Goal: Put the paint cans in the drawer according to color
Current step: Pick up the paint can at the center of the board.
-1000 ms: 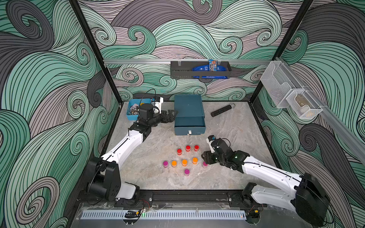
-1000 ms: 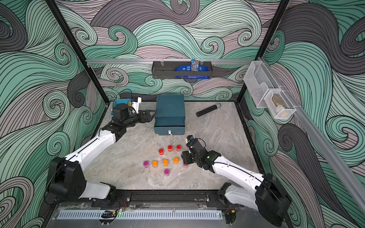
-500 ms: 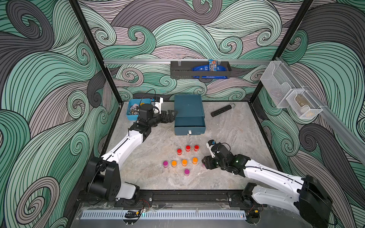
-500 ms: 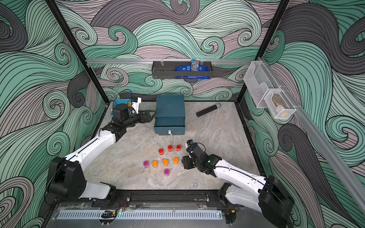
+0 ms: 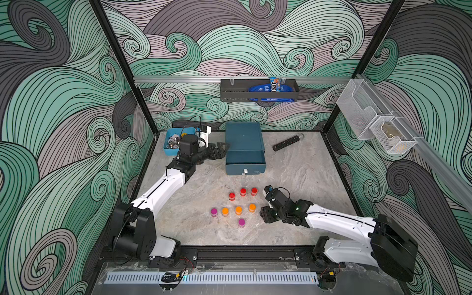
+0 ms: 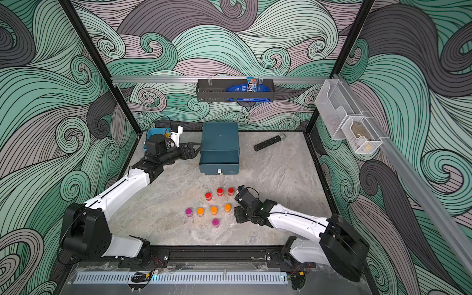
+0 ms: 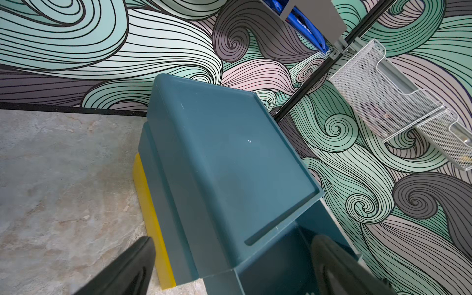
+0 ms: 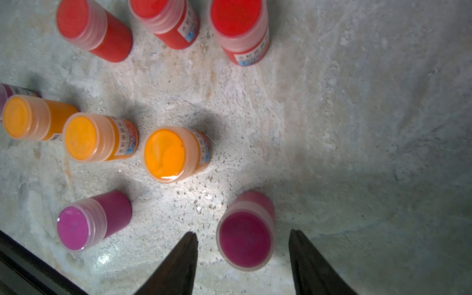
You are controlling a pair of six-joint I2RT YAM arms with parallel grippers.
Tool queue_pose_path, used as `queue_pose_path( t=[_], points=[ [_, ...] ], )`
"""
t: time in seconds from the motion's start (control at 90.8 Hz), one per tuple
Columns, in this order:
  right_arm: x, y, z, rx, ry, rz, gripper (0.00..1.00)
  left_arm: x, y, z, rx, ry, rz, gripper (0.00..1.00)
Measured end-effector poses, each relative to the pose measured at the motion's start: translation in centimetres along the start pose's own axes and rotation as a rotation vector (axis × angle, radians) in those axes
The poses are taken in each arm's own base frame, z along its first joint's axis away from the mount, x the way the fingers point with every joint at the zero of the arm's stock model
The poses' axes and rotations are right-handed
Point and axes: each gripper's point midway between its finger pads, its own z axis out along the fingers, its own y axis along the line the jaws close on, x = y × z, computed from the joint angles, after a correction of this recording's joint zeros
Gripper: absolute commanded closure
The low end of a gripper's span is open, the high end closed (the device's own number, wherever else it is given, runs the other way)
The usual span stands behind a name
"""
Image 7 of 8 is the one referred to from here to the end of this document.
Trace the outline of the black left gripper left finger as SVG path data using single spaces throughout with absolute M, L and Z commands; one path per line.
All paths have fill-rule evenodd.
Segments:
M 145 295 L 155 258 L 153 239 L 148 236 L 140 237 L 75 294 Z

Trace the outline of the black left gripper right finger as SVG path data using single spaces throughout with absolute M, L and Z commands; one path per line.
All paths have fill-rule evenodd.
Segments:
M 396 292 L 363 268 L 335 241 L 317 235 L 311 243 L 312 264 L 321 295 L 394 295 Z

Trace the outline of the teal drawer cabinet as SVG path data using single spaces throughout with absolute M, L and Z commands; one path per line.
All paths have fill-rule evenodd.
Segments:
M 320 234 L 361 258 L 255 93 L 157 75 L 133 177 L 163 290 L 318 294 Z

